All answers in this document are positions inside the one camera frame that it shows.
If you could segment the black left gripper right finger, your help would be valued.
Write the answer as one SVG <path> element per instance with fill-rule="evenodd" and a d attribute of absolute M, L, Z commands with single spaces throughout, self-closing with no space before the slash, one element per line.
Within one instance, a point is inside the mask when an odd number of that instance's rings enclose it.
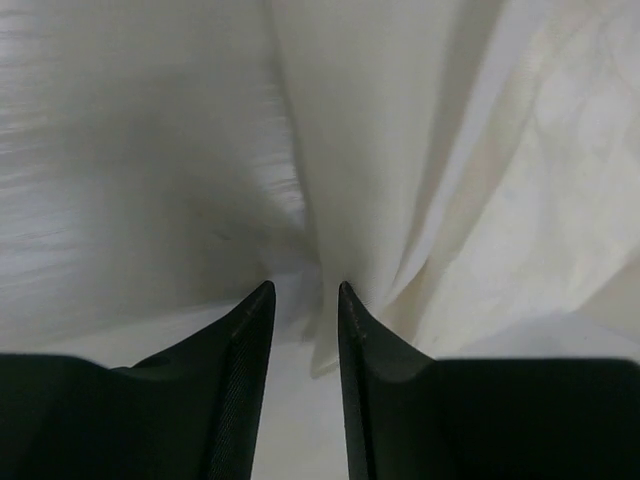
<path fill-rule="evenodd" d="M 639 367 L 611 358 L 445 359 L 338 295 L 353 479 L 635 479 Z"/>

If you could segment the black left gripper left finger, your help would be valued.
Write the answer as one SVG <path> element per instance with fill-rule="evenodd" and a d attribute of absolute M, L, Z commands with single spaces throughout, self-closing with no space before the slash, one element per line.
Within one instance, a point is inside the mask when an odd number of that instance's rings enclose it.
<path fill-rule="evenodd" d="M 275 323 L 264 282 L 221 319 L 130 367 L 1 358 L 5 479 L 247 479 Z"/>

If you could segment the white skirt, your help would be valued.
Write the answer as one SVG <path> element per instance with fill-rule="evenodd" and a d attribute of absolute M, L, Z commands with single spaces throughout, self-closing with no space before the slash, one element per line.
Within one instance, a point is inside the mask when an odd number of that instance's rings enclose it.
<path fill-rule="evenodd" d="M 274 1 L 322 274 L 449 355 L 537 317 L 639 335 L 635 1 Z"/>

